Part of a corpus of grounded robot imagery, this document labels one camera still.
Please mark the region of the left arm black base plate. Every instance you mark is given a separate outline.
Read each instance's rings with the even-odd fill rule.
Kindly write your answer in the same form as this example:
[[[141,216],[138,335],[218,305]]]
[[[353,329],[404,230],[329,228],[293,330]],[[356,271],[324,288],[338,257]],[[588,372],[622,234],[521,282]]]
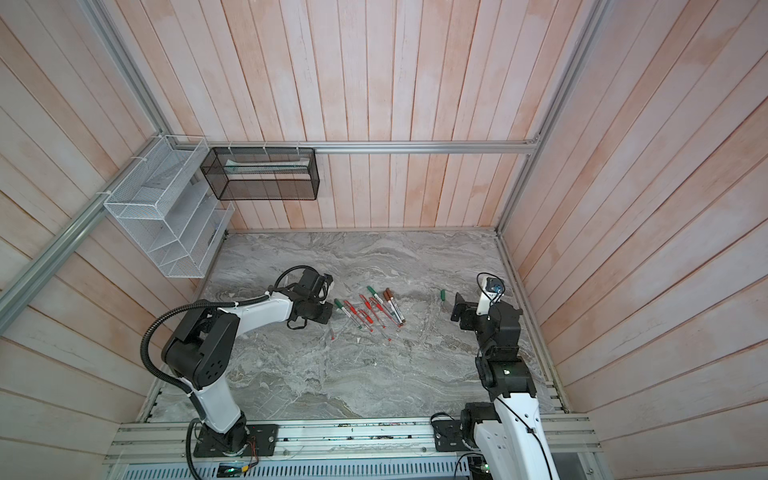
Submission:
[[[277,424],[248,424],[218,433],[203,424],[200,432],[193,435],[192,454],[196,458],[269,457],[274,454],[278,430]]]

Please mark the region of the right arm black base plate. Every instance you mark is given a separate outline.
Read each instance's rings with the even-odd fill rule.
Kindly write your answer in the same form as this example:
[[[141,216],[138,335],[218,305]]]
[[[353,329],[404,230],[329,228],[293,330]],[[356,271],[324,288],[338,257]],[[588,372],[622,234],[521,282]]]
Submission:
[[[435,450],[442,453],[477,451],[478,447],[464,437],[460,420],[437,417],[430,421]]]

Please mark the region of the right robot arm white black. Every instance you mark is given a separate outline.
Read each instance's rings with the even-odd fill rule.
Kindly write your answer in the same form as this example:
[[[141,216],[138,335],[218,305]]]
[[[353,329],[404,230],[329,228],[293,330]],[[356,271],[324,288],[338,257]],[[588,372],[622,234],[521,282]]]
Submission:
[[[530,370],[519,353],[522,311],[504,301],[468,302],[455,297],[451,320],[475,334],[475,366],[487,402],[461,412],[466,445],[476,449],[494,479],[559,477],[541,421]]]

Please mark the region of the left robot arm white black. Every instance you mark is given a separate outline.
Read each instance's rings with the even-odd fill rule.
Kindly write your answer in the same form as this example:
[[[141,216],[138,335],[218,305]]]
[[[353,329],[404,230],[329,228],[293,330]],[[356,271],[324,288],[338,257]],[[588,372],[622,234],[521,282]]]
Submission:
[[[267,291],[241,300],[198,300],[156,319],[142,338],[145,368],[191,402],[191,432],[198,457],[270,455],[276,426],[251,426],[235,399],[228,374],[236,348],[248,334],[282,324],[302,330],[329,323],[333,276],[308,265],[282,272]]]

